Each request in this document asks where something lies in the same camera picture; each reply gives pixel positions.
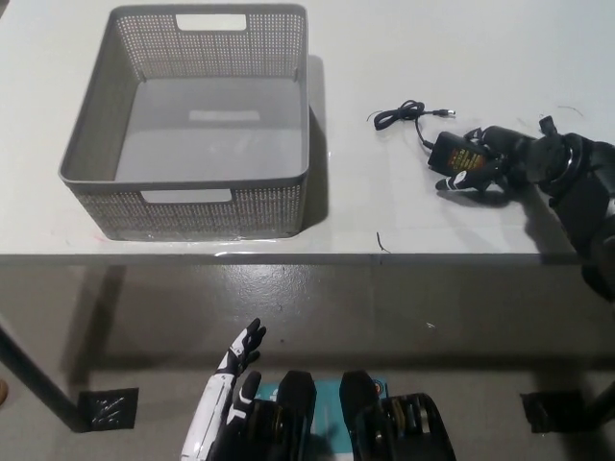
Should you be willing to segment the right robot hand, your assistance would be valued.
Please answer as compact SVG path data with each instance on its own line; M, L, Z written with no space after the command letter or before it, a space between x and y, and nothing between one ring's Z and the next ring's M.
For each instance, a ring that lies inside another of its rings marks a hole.
M578 161L581 138L559 133L550 117L540 121L540 130L539 138L500 126L476 128L463 136L441 133L429 159L429 166L443 176L435 188L482 192L498 182L562 182Z

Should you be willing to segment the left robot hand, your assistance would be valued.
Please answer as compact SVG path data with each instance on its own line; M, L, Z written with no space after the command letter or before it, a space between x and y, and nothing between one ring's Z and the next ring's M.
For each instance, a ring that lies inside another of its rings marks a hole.
M266 333L260 319L253 320L233 340L203 390L185 436L180 460L207 460L226 422L237 379L259 357Z

